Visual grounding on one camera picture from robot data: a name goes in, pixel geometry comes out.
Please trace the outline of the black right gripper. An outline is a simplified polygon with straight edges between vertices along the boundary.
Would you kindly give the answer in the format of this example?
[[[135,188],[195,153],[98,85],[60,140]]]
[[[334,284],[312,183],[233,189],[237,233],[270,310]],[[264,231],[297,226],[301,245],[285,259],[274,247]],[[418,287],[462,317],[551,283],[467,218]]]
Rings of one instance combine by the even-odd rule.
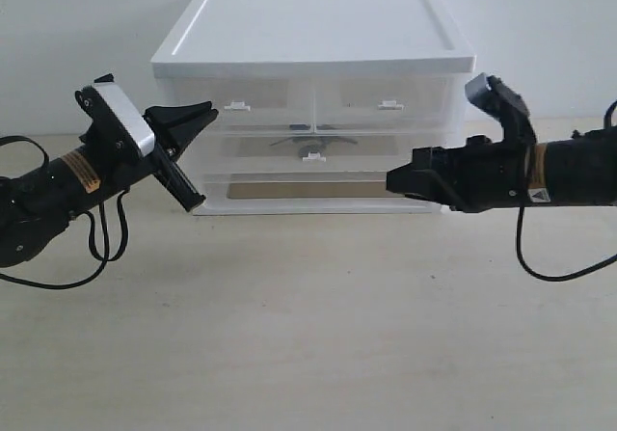
[[[387,172],[386,190],[466,213],[531,206],[525,182],[535,141],[473,136],[455,148],[412,150],[412,163]]]

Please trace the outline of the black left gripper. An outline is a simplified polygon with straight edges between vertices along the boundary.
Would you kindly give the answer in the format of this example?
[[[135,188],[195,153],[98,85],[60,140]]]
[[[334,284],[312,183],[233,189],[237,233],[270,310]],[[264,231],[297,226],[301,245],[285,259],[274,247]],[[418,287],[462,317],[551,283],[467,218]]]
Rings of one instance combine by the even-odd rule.
[[[180,157],[219,112],[211,101],[185,106],[152,106],[144,117],[157,144],[142,154],[118,117],[88,112],[90,125],[79,136],[76,181],[84,195],[117,195],[150,175],[186,212],[202,205],[201,194],[171,157]]]

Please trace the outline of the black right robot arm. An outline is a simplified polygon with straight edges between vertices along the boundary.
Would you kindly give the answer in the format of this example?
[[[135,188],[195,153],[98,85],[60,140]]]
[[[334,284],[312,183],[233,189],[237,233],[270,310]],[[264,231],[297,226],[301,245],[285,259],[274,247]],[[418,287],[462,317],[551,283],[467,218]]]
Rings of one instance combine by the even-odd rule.
[[[493,141],[473,135],[456,148],[424,147],[386,174],[387,191],[463,213],[616,202],[616,132],[566,140]]]

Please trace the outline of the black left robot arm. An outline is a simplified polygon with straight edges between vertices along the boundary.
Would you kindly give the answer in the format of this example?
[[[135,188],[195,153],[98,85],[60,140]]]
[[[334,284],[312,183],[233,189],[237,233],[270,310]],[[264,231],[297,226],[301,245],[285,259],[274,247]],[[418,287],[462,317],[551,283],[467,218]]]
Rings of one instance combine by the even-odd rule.
[[[70,222],[122,199],[149,176],[187,212],[205,201],[204,194],[179,168],[177,161],[213,123],[218,112],[209,101],[188,106],[153,106],[138,113],[138,128],[149,137],[140,151],[125,119],[106,103],[91,103],[92,122],[81,146],[50,159],[34,170],[1,179],[1,265],[29,261],[63,233]]]

